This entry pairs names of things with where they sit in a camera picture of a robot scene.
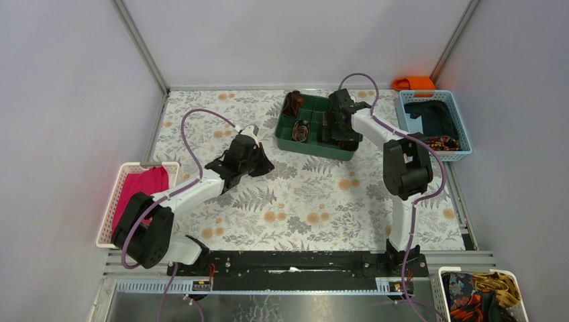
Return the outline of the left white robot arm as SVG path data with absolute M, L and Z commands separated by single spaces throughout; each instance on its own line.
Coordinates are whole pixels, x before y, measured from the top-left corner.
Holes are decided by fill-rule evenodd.
M 243 176 L 264 176 L 272 170 L 274 165 L 256 135 L 241 131 L 220 157 L 205 166 L 201 178 L 153 195 L 138 192 L 131 196 L 111 243 L 124 258 L 134 260 L 124 265 L 127 269 L 172 262 L 182 264 L 193 276 L 201 275 L 208 267 L 205 246 L 193 237 L 174 236 L 177 215 L 226 193 Z

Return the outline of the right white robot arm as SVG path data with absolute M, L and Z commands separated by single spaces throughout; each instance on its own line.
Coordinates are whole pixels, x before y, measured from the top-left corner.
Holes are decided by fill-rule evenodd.
M 365 102 L 355 102 L 346 89 L 329 95 L 330 111 L 323 118 L 326 140 L 353 146 L 364 138 L 382 148 L 382 179 L 393 200 L 393 223 L 388 237 L 385 268 L 402 276 L 411 268 L 406 251 L 414 248 L 416 202 L 433 180 L 427 145 L 419 133 L 409 134 L 375 116 Z

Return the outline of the green compartment organizer tray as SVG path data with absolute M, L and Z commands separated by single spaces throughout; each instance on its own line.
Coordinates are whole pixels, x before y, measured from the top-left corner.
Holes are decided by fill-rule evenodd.
M 339 161 L 349 161 L 359 148 L 358 145 L 331 145 L 322 141 L 323 115 L 329 111 L 329 98 L 301 93 L 304 104 L 297 118 L 285 117 L 281 114 L 284 101 L 278 110 L 278 120 L 274 130 L 279 149 L 311 156 L 331 158 Z M 311 133 L 307 143 L 294 142 L 291 134 L 295 122 L 299 119 L 311 122 Z

